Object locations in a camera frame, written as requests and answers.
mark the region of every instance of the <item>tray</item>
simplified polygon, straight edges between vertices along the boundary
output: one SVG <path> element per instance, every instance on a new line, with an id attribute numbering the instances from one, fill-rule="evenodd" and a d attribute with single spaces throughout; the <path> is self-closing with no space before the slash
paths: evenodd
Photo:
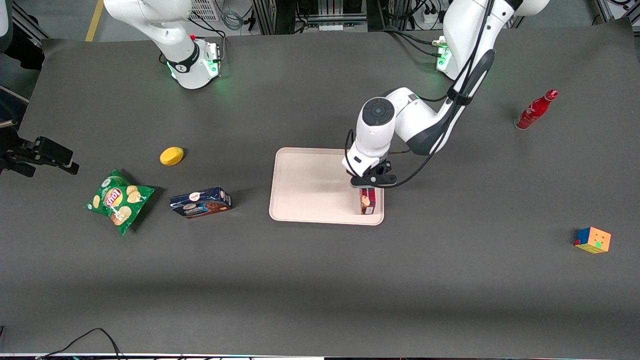
<path id="1" fill-rule="evenodd" d="M 349 185 L 344 150 L 283 147 L 276 153 L 269 215 L 276 221 L 378 225 L 385 218 L 384 189 L 376 209 L 360 214 L 360 191 Z"/>

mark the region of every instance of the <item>green chip bag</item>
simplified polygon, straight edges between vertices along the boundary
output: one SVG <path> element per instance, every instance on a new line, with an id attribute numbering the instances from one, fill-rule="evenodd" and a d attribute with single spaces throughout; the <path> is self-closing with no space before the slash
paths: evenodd
<path id="1" fill-rule="evenodd" d="M 124 235 L 154 191 L 146 186 L 132 185 L 118 169 L 114 169 L 84 208 L 109 217 Z"/>

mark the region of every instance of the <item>red soda bottle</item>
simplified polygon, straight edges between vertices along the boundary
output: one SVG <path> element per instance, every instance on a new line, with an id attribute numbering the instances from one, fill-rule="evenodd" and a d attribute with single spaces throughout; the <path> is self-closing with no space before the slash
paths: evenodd
<path id="1" fill-rule="evenodd" d="M 529 107 L 522 112 L 519 119 L 513 121 L 514 125 L 520 130 L 526 130 L 534 121 L 538 120 L 549 109 L 549 104 L 558 96 L 555 90 L 549 90 L 546 95 L 535 100 Z"/>

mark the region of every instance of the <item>rubik's cube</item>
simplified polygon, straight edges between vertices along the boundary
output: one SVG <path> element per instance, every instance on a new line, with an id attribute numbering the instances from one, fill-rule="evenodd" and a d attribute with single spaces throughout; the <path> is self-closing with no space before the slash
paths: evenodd
<path id="1" fill-rule="evenodd" d="M 595 227 L 587 227 L 578 231 L 578 239 L 575 246 L 592 254 L 609 251 L 611 234 Z"/>

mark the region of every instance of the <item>printed logo on chip bag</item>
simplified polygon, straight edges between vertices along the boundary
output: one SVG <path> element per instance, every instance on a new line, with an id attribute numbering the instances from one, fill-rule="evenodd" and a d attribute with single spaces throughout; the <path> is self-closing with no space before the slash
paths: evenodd
<path id="1" fill-rule="evenodd" d="M 122 202 L 122 192 L 118 188 L 113 188 L 108 191 L 104 198 L 104 204 L 107 208 L 113 208 L 118 206 Z"/>

